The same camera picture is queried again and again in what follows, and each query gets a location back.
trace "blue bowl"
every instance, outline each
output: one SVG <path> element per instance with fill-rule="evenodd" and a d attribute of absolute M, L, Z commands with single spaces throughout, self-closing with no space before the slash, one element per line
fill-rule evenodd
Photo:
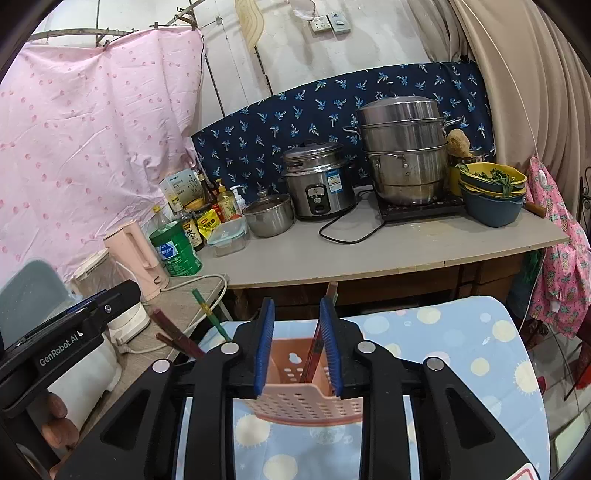
<path fill-rule="evenodd" d="M 480 223 L 494 228 L 515 222 L 525 197 L 525 194 L 523 194 L 514 199 L 498 200 L 486 195 L 472 193 L 462 185 L 460 185 L 460 190 L 462 191 L 462 198 L 466 204 L 468 215 L 474 217 Z"/>

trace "person's finger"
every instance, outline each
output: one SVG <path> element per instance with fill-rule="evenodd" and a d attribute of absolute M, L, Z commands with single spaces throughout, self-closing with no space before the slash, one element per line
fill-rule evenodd
<path fill-rule="evenodd" d="M 47 396 L 47 402 L 49 404 L 49 411 L 55 418 L 66 418 L 66 415 L 68 415 L 68 408 L 66 407 L 66 404 L 60 397 L 55 395 L 55 393 L 50 393 Z"/>
<path fill-rule="evenodd" d="M 41 434 L 53 448 L 74 445 L 80 438 L 78 429 L 69 419 L 50 420 L 41 427 Z"/>
<path fill-rule="evenodd" d="M 61 466 L 64 464 L 64 462 L 66 460 L 68 460 L 68 457 L 72 454 L 72 450 L 70 450 L 69 452 L 67 452 L 62 459 L 60 460 L 60 463 L 58 463 L 57 465 L 54 465 L 50 468 L 49 470 L 49 476 L 51 477 L 51 480 L 53 480 L 56 475 L 57 475 L 57 471 L 61 468 Z"/>

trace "black cable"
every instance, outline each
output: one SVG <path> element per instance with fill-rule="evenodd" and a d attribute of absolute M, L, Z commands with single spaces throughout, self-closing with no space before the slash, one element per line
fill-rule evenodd
<path fill-rule="evenodd" d="M 357 205 L 359 204 L 359 202 L 363 199 L 363 194 L 364 193 L 368 193 L 368 192 L 372 192 L 373 190 L 361 190 L 360 192 L 357 192 L 357 197 L 356 197 L 356 202 L 355 202 L 355 207 L 353 207 L 352 210 L 349 210 L 348 212 L 342 213 L 341 215 L 339 215 L 336 218 L 333 218 L 330 222 L 328 222 L 326 225 L 324 225 L 320 230 L 318 230 L 318 235 L 320 235 L 322 238 L 326 238 L 327 240 L 330 240 L 331 242 L 335 242 L 338 244 L 342 244 L 342 245 L 354 245 L 354 244 L 359 244 L 361 243 L 363 240 L 367 240 L 370 236 L 372 236 L 375 232 L 377 232 L 379 229 L 381 229 L 384 225 L 386 225 L 386 222 L 384 222 L 384 220 L 382 220 L 382 223 L 380 223 L 380 225 L 378 225 L 376 228 L 374 228 L 370 233 L 368 233 L 367 235 L 357 239 L 357 240 L 339 240 L 338 238 L 332 238 L 331 236 L 327 236 L 325 234 L 323 234 L 322 232 L 327 229 L 328 227 L 330 227 L 333 223 L 335 223 L 337 220 L 340 220 L 341 218 L 343 218 L 345 215 L 347 215 L 347 213 L 352 212 L 353 210 L 355 210 L 357 208 Z"/>

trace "yellow bowl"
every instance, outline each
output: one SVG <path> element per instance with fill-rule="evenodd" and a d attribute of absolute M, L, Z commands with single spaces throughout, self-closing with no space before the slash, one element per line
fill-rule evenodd
<path fill-rule="evenodd" d="M 523 187 L 522 189 L 519 189 L 519 190 L 513 190 L 513 192 L 511 192 L 509 195 L 504 196 L 502 193 L 491 192 L 490 190 L 480 189 L 478 187 L 475 187 L 474 185 L 470 185 L 469 183 L 466 183 L 462 179 L 460 179 L 459 184 L 471 193 L 476 193 L 478 195 L 487 195 L 491 198 L 499 199 L 499 200 L 514 199 L 515 197 L 519 197 L 519 196 L 523 195 L 527 190 L 525 187 Z"/>
<path fill-rule="evenodd" d="M 460 170 L 460 178 L 464 182 L 464 184 L 469 184 L 472 187 L 477 189 L 484 190 L 486 192 L 494 192 L 494 193 L 503 193 L 502 185 L 488 179 L 483 179 L 476 175 L 477 173 L 485 173 L 487 176 L 492 177 L 492 169 L 495 168 L 497 170 L 501 170 L 503 173 L 509 175 L 510 178 L 514 180 L 511 181 L 511 186 L 513 187 L 513 193 L 515 191 L 521 191 L 525 188 L 525 182 L 527 181 L 527 177 L 523 175 L 519 170 L 510 167 L 508 165 L 497 165 L 496 163 L 488 163 L 488 162 L 478 162 L 478 163 L 469 163 L 466 165 L 468 171 Z"/>

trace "pot lid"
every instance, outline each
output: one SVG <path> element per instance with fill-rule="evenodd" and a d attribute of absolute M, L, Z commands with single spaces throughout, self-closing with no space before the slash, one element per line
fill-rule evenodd
<path fill-rule="evenodd" d="M 261 196 L 259 200 L 256 202 L 252 202 L 248 207 L 245 207 L 242 210 L 242 214 L 245 216 L 248 215 L 256 215 L 257 213 L 267 212 L 269 210 L 273 210 L 285 202 L 289 202 L 291 197 L 288 193 L 282 193 L 279 195 L 265 195 Z"/>
<path fill-rule="evenodd" d="M 337 142 L 317 142 L 308 140 L 297 147 L 286 150 L 282 158 L 285 162 L 293 160 L 303 160 L 305 158 L 318 157 L 327 153 L 337 152 L 343 148 L 343 145 Z"/>
<path fill-rule="evenodd" d="M 436 100 L 415 96 L 376 100 L 361 107 L 357 114 L 361 125 L 441 118 Z"/>

